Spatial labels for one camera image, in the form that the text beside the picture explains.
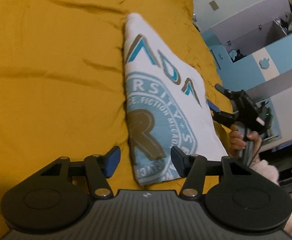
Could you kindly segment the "person right hand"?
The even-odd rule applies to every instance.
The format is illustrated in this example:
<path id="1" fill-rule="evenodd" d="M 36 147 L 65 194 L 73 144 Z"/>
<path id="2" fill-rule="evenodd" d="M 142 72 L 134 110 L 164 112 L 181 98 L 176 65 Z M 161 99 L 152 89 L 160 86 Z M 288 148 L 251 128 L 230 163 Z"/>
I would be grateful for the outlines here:
<path id="1" fill-rule="evenodd" d="M 231 132 L 229 133 L 229 155 L 234 158 L 238 158 L 238 153 L 240 150 L 244 150 L 247 146 L 244 136 L 239 132 L 238 127 L 235 124 L 232 124 L 230 127 Z M 262 139 L 259 134 L 254 131 L 247 134 L 247 138 L 254 144 L 253 157 L 255 158 L 258 155 L 258 152 L 261 147 Z"/>

